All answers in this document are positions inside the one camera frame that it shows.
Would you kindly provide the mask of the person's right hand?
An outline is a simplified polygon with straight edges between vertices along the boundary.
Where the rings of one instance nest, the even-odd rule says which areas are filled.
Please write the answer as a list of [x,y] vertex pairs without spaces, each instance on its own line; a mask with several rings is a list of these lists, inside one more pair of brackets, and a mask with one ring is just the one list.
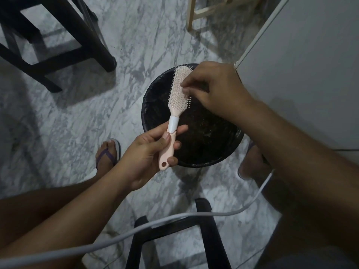
[[255,100],[242,84],[233,65],[201,62],[181,86],[186,95],[188,87],[208,92],[210,104],[203,105],[206,109],[238,127],[245,127],[248,111]]

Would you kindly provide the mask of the person's right forearm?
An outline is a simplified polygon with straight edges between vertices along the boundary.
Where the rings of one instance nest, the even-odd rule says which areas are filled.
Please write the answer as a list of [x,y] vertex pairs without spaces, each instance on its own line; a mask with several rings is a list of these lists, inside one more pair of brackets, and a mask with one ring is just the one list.
[[359,166],[252,100],[236,124],[330,236],[359,254]]

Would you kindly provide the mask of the person's right leg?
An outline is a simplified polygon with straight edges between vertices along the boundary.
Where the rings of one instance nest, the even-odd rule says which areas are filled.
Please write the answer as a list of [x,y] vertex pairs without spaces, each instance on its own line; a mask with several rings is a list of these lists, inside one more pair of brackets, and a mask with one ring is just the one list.
[[298,203],[279,179],[264,197],[282,213],[254,269],[359,269],[359,232]]

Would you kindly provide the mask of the person's left hand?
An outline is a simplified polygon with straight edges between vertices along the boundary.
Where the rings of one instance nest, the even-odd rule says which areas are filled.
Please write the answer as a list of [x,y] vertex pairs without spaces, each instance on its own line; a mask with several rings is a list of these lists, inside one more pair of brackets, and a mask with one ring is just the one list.
[[159,171],[159,153],[156,141],[167,132],[165,122],[135,138],[120,159],[116,171],[119,172],[125,188],[135,191],[142,188]]

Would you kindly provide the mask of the black wooden stool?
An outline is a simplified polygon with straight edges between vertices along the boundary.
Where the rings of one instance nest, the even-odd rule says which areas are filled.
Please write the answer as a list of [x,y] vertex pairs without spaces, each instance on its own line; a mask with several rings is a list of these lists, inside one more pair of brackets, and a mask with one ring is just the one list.
[[[116,57],[111,41],[114,37],[114,28],[109,21],[116,0],[84,1],[98,18],[98,21],[93,22],[96,34],[110,54]],[[0,45],[29,65],[80,48],[80,43],[43,5],[27,8],[22,11],[22,15],[39,29],[40,35],[36,35],[34,42],[30,43],[11,27],[0,22]],[[117,80],[116,74],[115,71],[106,72],[94,58],[89,58],[45,75],[61,88],[60,92],[52,93],[44,85],[0,57],[0,99],[6,99],[10,95],[29,95],[30,92],[39,90],[46,95],[54,95],[55,98],[64,95],[66,101],[82,101],[79,99],[81,96],[90,98],[113,90]]]
[[145,228],[133,236],[125,269],[139,269],[144,243],[165,237],[198,225],[204,243],[209,269],[232,269],[223,246],[217,225],[212,216],[185,217],[155,228]]

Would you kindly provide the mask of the black round waste bin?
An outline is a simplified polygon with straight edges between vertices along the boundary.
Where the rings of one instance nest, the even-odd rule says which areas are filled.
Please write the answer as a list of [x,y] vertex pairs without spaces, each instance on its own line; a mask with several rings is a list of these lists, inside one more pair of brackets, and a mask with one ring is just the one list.
[[[169,120],[168,99],[175,70],[172,67],[164,71],[148,86],[141,108],[144,132]],[[182,148],[174,153],[181,167],[201,168],[219,163],[237,149],[244,136],[239,127],[211,113],[196,98],[181,114],[179,125],[183,124],[189,130],[176,137]]]

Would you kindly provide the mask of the person's left forearm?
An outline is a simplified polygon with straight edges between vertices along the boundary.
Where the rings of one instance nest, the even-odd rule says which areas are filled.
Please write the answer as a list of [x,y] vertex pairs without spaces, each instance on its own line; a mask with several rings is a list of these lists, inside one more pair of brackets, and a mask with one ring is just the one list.
[[93,243],[121,202],[132,191],[125,172],[112,169],[74,200],[2,249],[1,258],[19,259],[18,266],[43,269],[71,267],[78,258],[61,258],[64,249]]

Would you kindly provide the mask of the light wooden stool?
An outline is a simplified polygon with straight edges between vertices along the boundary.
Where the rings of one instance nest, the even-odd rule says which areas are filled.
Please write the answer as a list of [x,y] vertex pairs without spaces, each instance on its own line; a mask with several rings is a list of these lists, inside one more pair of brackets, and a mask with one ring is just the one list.
[[186,30],[188,32],[191,32],[193,30],[192,24],[194,20],[211,16],[216,12],[225,10],[226,8],[237,7],[249,3],[258,5],[259,2],[260,0],[223,0],[223,2],[219,4],[195,10],[196,0],[188,0]]

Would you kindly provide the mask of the white cabinet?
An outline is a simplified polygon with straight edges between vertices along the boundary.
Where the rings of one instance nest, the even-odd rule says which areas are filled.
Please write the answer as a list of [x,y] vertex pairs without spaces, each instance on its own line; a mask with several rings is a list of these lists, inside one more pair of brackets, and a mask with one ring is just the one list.
[[359,0],[281,0],[234,67],[255,98],[359,165]]

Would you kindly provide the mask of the pink hairbrush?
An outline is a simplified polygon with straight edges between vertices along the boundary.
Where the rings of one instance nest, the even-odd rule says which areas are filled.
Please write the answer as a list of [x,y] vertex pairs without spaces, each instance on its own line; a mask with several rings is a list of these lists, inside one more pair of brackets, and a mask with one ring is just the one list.
[[171,91],[168,100],[170,117],[167,132],[170,134],[169,145],[159,153],[159,169],[168,169],[168,158],[174,155],[174,143],[176,141],[177,128],[181,114],[190,107],[191,98],[183,93],[182,81],[192,72],[192,67],[178,66],[174,71]]

